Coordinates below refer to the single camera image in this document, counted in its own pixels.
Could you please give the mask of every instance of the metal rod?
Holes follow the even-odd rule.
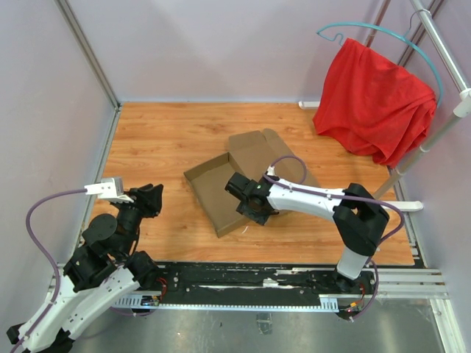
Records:
[[[384,14],[388,10],[388,6],[389,6],[390,2],[391,2],[391,0],[384,0],[383,1],[378,14],[376,15],[374,25],[379,26],[381,24],[381,21],[383,20]],[[368,48],[372,45],[373,39],[375,39],[375,36],[376,36],[376,32],[377,32],[376,29],[372,29],[371,31],[369,31],[368,37],[366,37],[366,40],[365,40],[365,46],[367,46]]]
[[[444,4],[445,0],[433,0],[428,7],[428,10],[432,14],[432,18],[435,18],[436,14]],[[415,45],[419,45],[425,35],[425,28],[422,22],[420,21],[420,25],[415,30],[414,34],[412,35],[410,41]],[[415,53],[415,50],[411,46],[407,46],[404,50],[403,54],[400,56],[399,61],[397,64],[399,66],[406,66],[409,60],[411,59],[412,55]]]
[[[411,0],[411,3],[415,11],[425,10],[421,0]],[[417,16],[419,16],[423,26],[425,27],[425,31],[427,31],[428,35],[430,36],[435,49],[442,58],[442,61],[450,73],[453,82],[455,82],[456,87],[460,92],[466,90],[469,87],[469,84],[465,79],[461,69],[458,67],[455,58],[450,53],[446,43],[443,41],[442,36],[440,35],[438,28],[436,28],[432,17],[426,11],[419,11]]]
[[[71,8],[71,5],[68,3],[68,0],[54,0],[59,11],[64,16],[65,22],[67,22],[68,27],[70,28],[72,34],[77,40],[79,47],[82,49],[82,53],[85,55],[90,67],[98,79],[100,85],[102,86],[105,94],[107,95],[110,103],[115,108],[115,111],[119,109],[120,103],[113,89],[111,88],[110,83],[108,82],[105,73],[102,70],[98,60],[93,53],[93,50],[90,44],[85,37],[85,34],[82,31],[82,28],[79,25],[77,17],[75,17],[74,11]]]
[[[397,167],[395,171],[392,172],[391,176],[380,186],[380,188],[373,194],[375,199],[379,199],[384,195],[394,184],[404,176],[404,174],[413,166],[425,153],[427,153],[432,146],[437,143],[443,135],[445,135],[448,130],[450,130],[455,124],[460,121],[461,118],[456,116],[454,113],[451,113],[451,116],[448,118],[447,122],[432,135],[427,137],[422,145],[416,151],[409,156],[409,158],[404,161],[400,167]]]

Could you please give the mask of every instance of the cardboard box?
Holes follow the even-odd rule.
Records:
[[[230,136],[229,152],[184,173],[218,237],[249,222],[247,217],[236,212],[239,200],[224,190],[234,172],[259,180],[274,160],[286,154],[293,152],[276,131],[252,131]],[[302,177],[302,167],[298,161],[286,159],[276,165],[276,173],[279,177],[298,182]],[[309,172],[303,184],[319,186]]]

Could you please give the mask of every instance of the wood laminate floor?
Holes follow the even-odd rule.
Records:
[[[217,238],[183,172],[227,150],[227,138],[274,129],[304,159],[324,188],[357,182],[370,192],[387,178],[370,157],[346,152],[332,138],[316,135],[313,110],[296,104],[128,103],[124,105],[104,177],[122,176],[124,187],[164,184],[162,213],[141,224],[139,250],[155,260],[262,263],[336,263],[343,243],[334,224],[290,213],[261,227],[250,223]],[[392,190],[385,200],[395,199]],[[116,211],[97,202],[93,213]],[[399,220],[390,213],[388,229]],[[413,264],[406,231],[386,241],[375,255],[380,264]]]

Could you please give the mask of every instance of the blue hanger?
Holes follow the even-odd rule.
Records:
[[[365,24],[363,22],[335,22],[333,24],[328,24],[327,26],[323,26],[319,31],[317,31],[317,34],[320,35],[322,38],[327,39],[331,42],[337,41],[337,38],[340,37],[339,44],[343,45],[344,44],[344,35],[343,33],[337,33],[335,37],[329,38],[325,35],[322,34],[322,31],[324,31],[327,28],[331,27],[337,27],[337,26],[359,26],[359,27],[366,27],[366,28],[371,28],[371,29],[376,29],[377,31],[386,33],[387,35],[391,35],[394,38],[397,38],[401,40],[402,42],[406,43],[408,46],[411,46],[414,50],[416,50],[421,57],[424,58],[428,66],[430,66],[430,69],[433,72],[433,75],[435,76],[436,83],[439,86],[439,100],[436,103],[436,106],[439,107],[440,104],[442,103],[443,99],[443,84],[442,84],[442,79],[440,78],[439,72],[436,69],[435,65],[432,63],[432,60],[430,60],[430,57],[424,51],[416,46],[414,43],[412,43],[410,40],[404,38],[402,35],[397,34],[396,32],[390,31],[389,29],[386,29],[384,27],[376,26],[374,24]]]

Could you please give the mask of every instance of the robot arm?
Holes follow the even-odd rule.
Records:
[[[308,213],[334,222],[345,245],[335,271],[340,288],[358,278],[375,253],[389,221],[388,213],[380,205],[340,198],[373,199],[358,184],[350,184],[347,189],[321,189],[294,184],[276,176],[262,177],[256,182],[235,173],[225,190],[241,201],[237,212],[261,225],[270,215],[282,210]]]
[[[22,340],[25,352],[69,352],[88,325],[116,300],[139,287],[148,288],[157,278],[157,266],[149,255],[132,248],[142,218],[159,214],[163,186],[149,184],[124,193],[121,179],[111,178],[86,188],[87,194],[110,201],[118,215],[101,214],[92,220],[82,233],[85,242],[60,275],[58,297],[52,302],[49,293],[28,322],[10,327],[11,343]]]

